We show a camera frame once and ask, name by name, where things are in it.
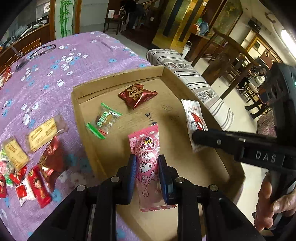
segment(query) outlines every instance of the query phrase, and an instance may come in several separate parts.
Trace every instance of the silver screw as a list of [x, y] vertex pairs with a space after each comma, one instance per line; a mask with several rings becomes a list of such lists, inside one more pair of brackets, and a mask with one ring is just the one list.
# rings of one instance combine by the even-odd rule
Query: silver screw
[[84, 190], [85, 190], [85, 185], [79, 185], [78, 187], [76, 187], [76, 190], [77, 190], [78, 192], [82, 192], [82, 191], [84, 191]]
[[216, 192], [219, 190], [219, 188], [215, 185], [215, 184], [211, 184], [209, 185], [209, 189], [213, 192]]
[[182, 183], [182, 182], [184, 182], [184, 178], [183, 177], [176, 177], [175, 181], [178, 183]]
[[111, 182], [116, 183], [119, 182], [120, 178], [117, 176], [111, 177]]

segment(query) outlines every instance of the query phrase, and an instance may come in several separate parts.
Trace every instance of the purple tablecloth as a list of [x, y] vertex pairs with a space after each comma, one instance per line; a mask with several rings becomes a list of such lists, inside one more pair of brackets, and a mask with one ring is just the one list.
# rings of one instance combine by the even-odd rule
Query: purple tablecloth
[[[59, 136], [69, 169], [56, 181], [53, 201], [41, 209], [37, 200], [20, 206], [15, 186], [0, 198], [0, 218], [16, 241], [25, 241], [79, 184], [96, 185], [76, 128], [71, 92], [76, 85], [128, 69], [150, 66], [118, 40], [101, 32], [77, 34], [55, 40], [56, 49], [15, 72], [0, 90], [0, 143], [14, 136], [28, 154], [29, 170], [38, 163], [45, 146], [29, 154], [25, 135], [44, 121], [61, 114], [69, 131]], [[118, 240], [138, 240], [118, 218]]]

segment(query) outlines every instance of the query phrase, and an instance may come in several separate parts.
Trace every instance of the ceiling light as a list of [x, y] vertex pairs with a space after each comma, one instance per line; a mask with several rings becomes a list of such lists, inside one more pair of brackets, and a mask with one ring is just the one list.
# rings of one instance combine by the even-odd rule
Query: ceiling light
[[296, 43], [294, 39], [292, 39], [291, 35], [286, 30], [281, 31], [281, 38], [294, 58], [296, 58]]

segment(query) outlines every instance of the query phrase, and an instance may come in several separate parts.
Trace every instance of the yellow biscuit package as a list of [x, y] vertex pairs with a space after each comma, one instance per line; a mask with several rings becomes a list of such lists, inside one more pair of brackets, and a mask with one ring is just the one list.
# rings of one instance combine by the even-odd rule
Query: yellow biscuit package
[[4, 149], [16, 171], [22, 169], [29, 162], [29, 157], [22, 150], [14, 137], [4, 141], [2, 143], [2, 148]]
[[28, 148], [33, 153], [50, 142], [54, 136], [67, 131], [68, 126], [61, 115], [50, 118], [27, 135]]

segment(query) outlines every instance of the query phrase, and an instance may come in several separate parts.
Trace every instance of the green bamboo painting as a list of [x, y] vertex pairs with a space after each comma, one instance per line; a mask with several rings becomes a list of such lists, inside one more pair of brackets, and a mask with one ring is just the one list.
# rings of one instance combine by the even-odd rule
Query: green bamboo painting
[[60, 24], [61, 24], [61, 36], [66, 37], [69, 33], [71, 33], [70, 29], [67, 29], [67, 23], [69, 19], [71, 18], [71, 13], [68, 10], [68, 6], [72, 5], [73, 3], [71, 0], [61, 0], [61, 6], [60, 6]]

